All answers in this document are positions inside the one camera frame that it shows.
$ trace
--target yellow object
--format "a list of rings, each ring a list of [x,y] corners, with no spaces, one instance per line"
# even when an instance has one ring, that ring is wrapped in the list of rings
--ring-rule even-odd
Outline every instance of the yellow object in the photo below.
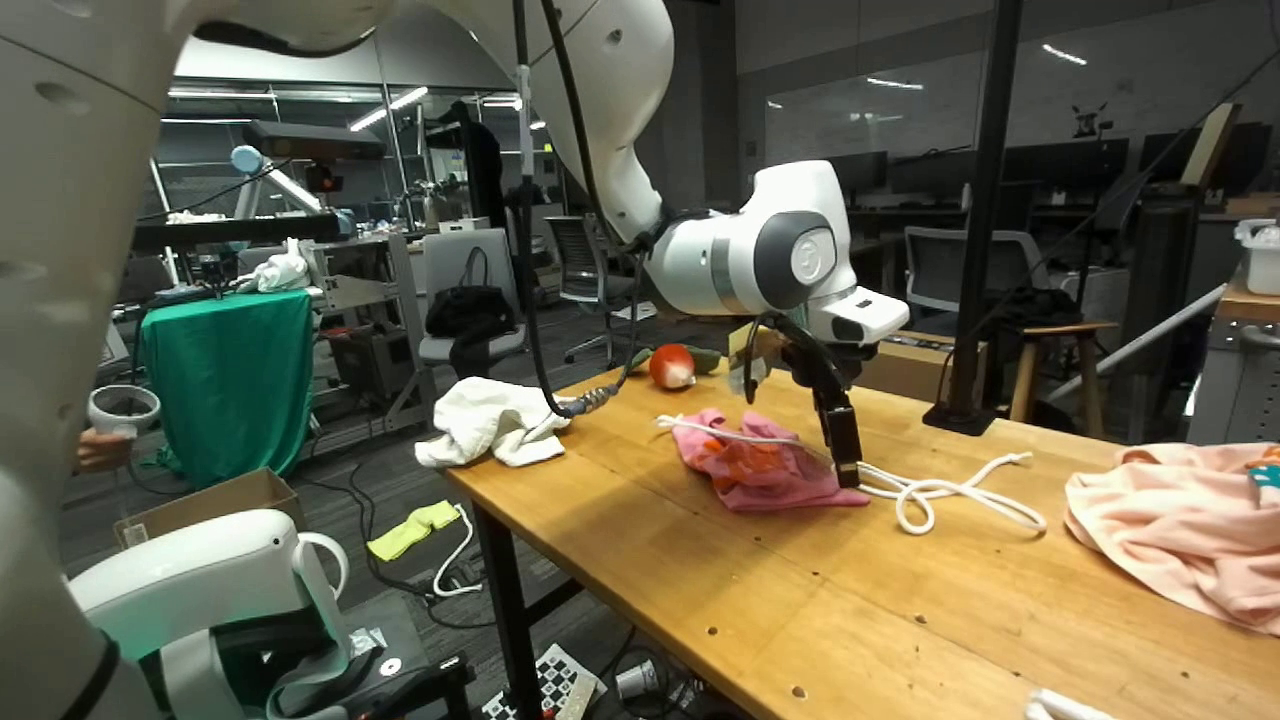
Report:
[[[413,544],[430,542],[434,534],[443,534],[459,520],[459,507],[441,502],[407,512],[406,524],[388,530],[384,535],[368,542],[368,551],[384,564],[402,560]]]

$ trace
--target white rope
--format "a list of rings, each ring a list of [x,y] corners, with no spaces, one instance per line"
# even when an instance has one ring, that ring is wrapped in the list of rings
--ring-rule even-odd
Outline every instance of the white rope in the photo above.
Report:
[[[452,504],[452,507],[455,507],[455,517],[465,520],[470,535],[465,535],[465,542],[443,556],[443,564],[436,569],[434,593],[436,593],[436,596],[474,596],[474,593],[484,593],[484,585],[452,585],[452,590],[441,585],[443,572],[447,572],[447,564],[455,564],[455,560],[465,556],[465,550],[474,544],[474,535],[475,535],[474,517],[470,517],[459,504]]]
[[[1027,461],[1027,454],[998,458],[981,472],[973,472],[965,484],[931,482],[931,476],[929,482],[908,482],[908,476],[895,476],[890,468],[878,468],[878,463],[861,461],[861,476],[865,476],[861,491],[893,502],[895,524],[908,535],[929,535],[937,530],[931,502],[944,502],[944,497],[965,497],[973,504],[994,507],[998,517],[1027,524],[1032,535],[1046,535],[1048,524],[1046,524],[1046,517],[1035,507],[1021,504],[1011,497],[981,487],[998,468],[1025,463],[1025,461]]]

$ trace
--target white machine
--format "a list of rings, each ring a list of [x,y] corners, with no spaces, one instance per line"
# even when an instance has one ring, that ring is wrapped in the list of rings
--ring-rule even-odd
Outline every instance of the white machine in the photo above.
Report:
[[[90,624],[55,551],[59,484],[133,246],[136,187],[186,42],[257,42],[281,52],[361,45],[393,0],[4,0],[0,7],[0,710],[4,718],[155,718],[155,696]],[[510,0],[436,0],[499,70],[512,66]],[[662,0],[558,0],[597,149],[606,221],[647,246],[662,298],[694,318],[784,311],[812,342],[878,344],[908,321],[858,286],[850,221],[830,165],[757,178],[742,217],[664,224],[638,165],[638,137],[674,76]],[[559,70],[529,4],[532,70],[521,73],[567,168],[581,168]]]

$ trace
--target wooden table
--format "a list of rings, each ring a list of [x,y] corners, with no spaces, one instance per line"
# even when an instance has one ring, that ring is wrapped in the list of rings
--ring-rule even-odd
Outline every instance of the wooden table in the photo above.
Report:
[[[679,664],[752,718],[1025,718],[1035,688],[1116,718],[1276,718],[1280,645],[1232,633],[1142,590],[1063,535],[1063,482],[1116,450],[998,419],[983,437],[922,424],[926,406],[853,393],[874,463],[973,476],[1032,454],[990,487],[1054,520],[1046,542],[939,502],[931,535],[906,535],[893,504],[733,517],[679,468],[662,414],[742,414],[722,379],[670,398],[631,379],[564,432],[541,468],[452,472],[475,502],[512,691],[532,705],[532,652],[510,534],[614,601]],[[809,393],[771,377],[757,409],[821,450]]]

